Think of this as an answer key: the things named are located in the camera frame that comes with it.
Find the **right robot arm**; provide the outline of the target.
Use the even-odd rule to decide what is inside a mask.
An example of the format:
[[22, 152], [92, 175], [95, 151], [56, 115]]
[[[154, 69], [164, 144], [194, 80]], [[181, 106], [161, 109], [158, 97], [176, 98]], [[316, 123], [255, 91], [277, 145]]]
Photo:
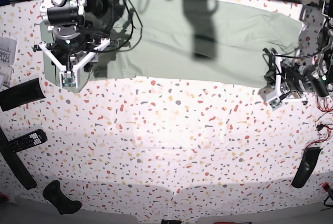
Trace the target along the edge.
[[128, 0], [41, 0], [40, 15], [53, 41], [33, 49], [65, 74], [90, 71], [97, 56], [130, 47], [135, 30]]

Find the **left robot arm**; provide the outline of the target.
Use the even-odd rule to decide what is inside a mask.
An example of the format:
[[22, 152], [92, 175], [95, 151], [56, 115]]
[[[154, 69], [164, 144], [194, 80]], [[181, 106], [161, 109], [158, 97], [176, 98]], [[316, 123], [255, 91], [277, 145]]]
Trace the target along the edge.
[[286, 103], [308, 103], [307, 93], [319, 98], [332, 97], [332, 0], [324, 0], [325, 17], [317, 36], [317, 51], [305, 55], [279, 54], [274, 48], [264, 48], [268, 57], [268, 72], [264, 76], [273, 91], [264, 100], [273, 110]]

